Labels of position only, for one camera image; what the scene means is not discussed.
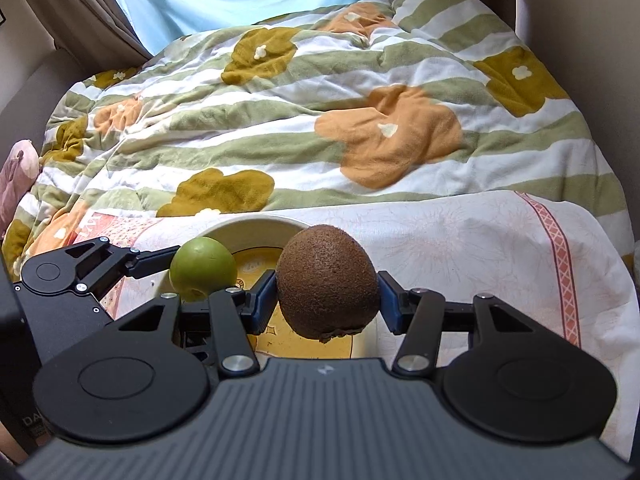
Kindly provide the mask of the person left hand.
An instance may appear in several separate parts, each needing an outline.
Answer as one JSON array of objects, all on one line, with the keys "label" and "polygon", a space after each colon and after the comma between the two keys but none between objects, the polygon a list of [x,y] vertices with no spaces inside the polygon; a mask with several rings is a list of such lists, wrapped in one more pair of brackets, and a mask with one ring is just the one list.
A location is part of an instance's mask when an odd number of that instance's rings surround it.
[{"label": "person left hand", "polygon": [[0,452],[13,463],[21,464],[26,460],[28,454],[23,450],[14,437],[12,437],[6,427],[0,424]]}]

